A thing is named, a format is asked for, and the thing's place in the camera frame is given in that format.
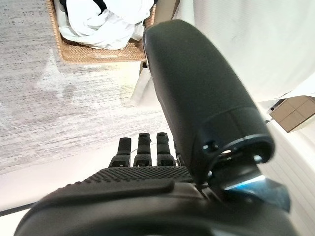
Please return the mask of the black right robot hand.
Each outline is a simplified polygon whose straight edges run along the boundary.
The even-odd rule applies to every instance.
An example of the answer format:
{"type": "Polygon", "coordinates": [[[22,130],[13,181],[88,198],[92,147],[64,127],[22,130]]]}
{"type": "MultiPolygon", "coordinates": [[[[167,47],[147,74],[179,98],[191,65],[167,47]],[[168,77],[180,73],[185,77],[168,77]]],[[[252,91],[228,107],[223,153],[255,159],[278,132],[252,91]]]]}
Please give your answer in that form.
{"type": "Polygon", "coordinates": [[[287,188],[258,165],[275,143],[242,82],[219,50],[182,20],[144,32],[143,47],[165,134],[157,165],[130,160],[130,143],[109,168],[38,201],[17,236],[295,236],[287,188]]]}

